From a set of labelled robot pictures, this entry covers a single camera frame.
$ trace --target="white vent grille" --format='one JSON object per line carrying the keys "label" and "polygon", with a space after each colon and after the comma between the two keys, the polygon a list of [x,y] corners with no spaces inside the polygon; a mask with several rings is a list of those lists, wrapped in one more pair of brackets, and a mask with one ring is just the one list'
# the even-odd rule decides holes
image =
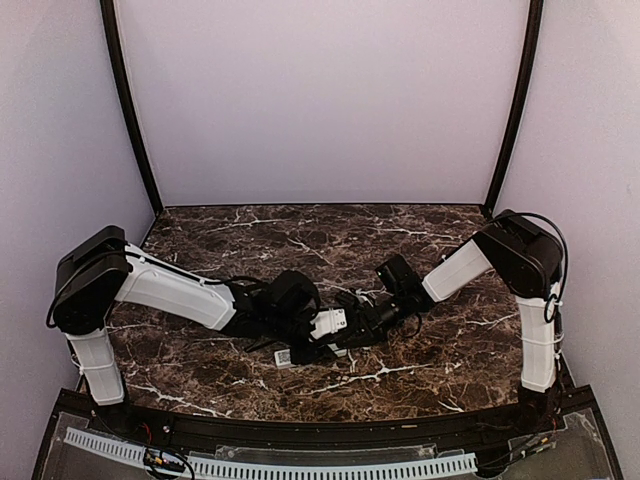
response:
{"label": "white vent grille", "polygon": [[[110,460],[144,468],[144,447],[71,427],[67,428],[64,441]],[[426,480],[477,471],[473,453],[414,462],[345,467],[259,465],[198,456],[190,456],[189,463],[196,472],[196,478],[201,480]]]}

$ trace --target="black frame post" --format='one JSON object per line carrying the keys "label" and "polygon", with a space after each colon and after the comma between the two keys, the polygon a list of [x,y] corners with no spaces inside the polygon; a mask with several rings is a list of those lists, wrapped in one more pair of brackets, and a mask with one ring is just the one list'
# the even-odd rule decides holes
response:
{"label": "black frame post", "polygon": [[513,102],[511,103],[511,111],[509,112],[509,120],[507,128],[502,139],[502,146],[498,154],[496,168],[493,172],[489,193],[481,207],[485,217],[493,217],[493,210],[496,208],[498,197],[502,191],[502,185],[507,175],[509,161],[513,153],[513,147],[516,143],[518,128],[524,112],[524,104],[527,99],[527,91],[529,90],[529,81],[531,80],[531,72],[533,71],[533,61],[536,56],[536,47],[538,45],[538,35],[540,33],[540,24],[542,21],[542,5],[543,0],[531,0],[529,4],[529,18],[527,20],[527,30],[524,37],[524,46],[522,48],[522,57],[520,58],[520,69],[518,71],[518,80],[513,93]]}
{"label": "black frame post", "polygon": [[164,210],[160,192],[153,177],[149,157],[142,140],[138,117],[133,105],[133,97],[131,96],[131,88],[129,87],[129,79],[124,65],[124,57],[122,55],[122,46],[120,45],[120,35],[118,33],[118,21],[113,0],[100,0],[100,8],[102,10],[102,22],[104,24],[104,34],[107,39],[107,47],[109,49],[109,57],[111,58],[111,68],[113,70],[113,78],[116,81],[116,89],[120,98],[120,107],[124,115],[124,121],[129,132],[129,140],[133,147],[133,153],[138,163],[138,169],[142,176],[144,188],[147,191],[149,202],[156,216],[160,215]]}

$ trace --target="wall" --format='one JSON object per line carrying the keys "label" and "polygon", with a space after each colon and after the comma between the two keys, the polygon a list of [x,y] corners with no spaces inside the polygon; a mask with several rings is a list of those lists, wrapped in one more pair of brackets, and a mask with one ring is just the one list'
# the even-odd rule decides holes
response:
{"label": "wall", "polygon": [[484,200],[528,2],[118,2],[168,205]]}
{"label": "wall", "polygon": [[547,2],[501,208],[550,216],[571,271],[565,352],[627,478],[640,456],[640,3]]}
{"label": "wall", "polygon": [[31,478],[77,373],[44,318],[62,255],[106,224],[152,221],[120,113],[97,1],[2,2],[0,478]]}

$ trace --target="metal bar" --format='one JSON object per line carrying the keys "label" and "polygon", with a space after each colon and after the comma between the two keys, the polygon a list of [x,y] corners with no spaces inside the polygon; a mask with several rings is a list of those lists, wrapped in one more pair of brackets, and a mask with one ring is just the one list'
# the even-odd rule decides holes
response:
{"label": "metal bar", "polygon": [[164,209],[160,193],[153,177],[149,157],[144,147],[142,133],[138,123],[138,117],[133,105],[133,97],[131,96],[131,88],[127,78],[127,71],[124,65],[124,57],[122,55],[122,47],[120,45],[120,35],[118,34],[118,21],[113,0],[100,0],[100,8],[102,10],[102,22],[104,24],[104,33],[107,39],[107,47],[109,49],[109,57],[111,58],[111,69],[113,70],[113,78],[116,81],[116,89],[120,98],[120,107],[122,115],[129,132],[129,140],[133,148],[133,153],[138,163],[138,169],[142,176],[144,188],[151,202],[154,213],[159,215]]}
{"label": "metal bar", "polygon": [[509,112],[509,120],[502,139],[502,146],[498,154],[496,168],[493,172],[489,193],[482,206],[482,213],[485,217],[491,218],[493,210],[498,202],[498,197],[502,191],[502,185],[507,175],[509,161],[513,153],[513,147],[516,143],[520,120],[524,111],[525,101],[527,99],[527,91],[529,90],[529,81],[531,80],[531,72],[533,71],[533,61],[536,56],[536,46],[538,45],[538,34],[540,33],[540,23],[542,19],[543,0],[531,0],[529,4],[529,18],[527,20],[527,30],[524,37],[524,46],[522,48],[522,57],[520,59],[520,69],[518,71],[518,79],[516,88],[513,93],[513,102],[511,103],[511,111]]}

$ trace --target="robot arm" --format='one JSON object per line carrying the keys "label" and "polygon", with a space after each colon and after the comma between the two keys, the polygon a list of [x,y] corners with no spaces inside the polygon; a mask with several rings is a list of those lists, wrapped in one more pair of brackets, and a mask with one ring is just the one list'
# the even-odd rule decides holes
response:
{"label": "robot arm", "polygon": [[547,320],[555,316],[562,254],[553,236],[506,212],[423,280],[404,258],[392,257],[376,269],[391,293],[379,305],[343,292],[336,297],[339,308],[320,310],[317,288],[300,272],[284,271],[270,283],[211,280],[145,254],[125,241],[121,229],[107,227],[60,261],[49,312],[54,324],[48,325],[65,333],[96,403],[113,405],[125,397],[104,328],[114,300],[157,308],[229,336],[283,341],[292,362],[301,364],[382,341],[404,318],[429,311],[495,268],[520,308],[522,385],[544,392],[555,381],[556,327]]}

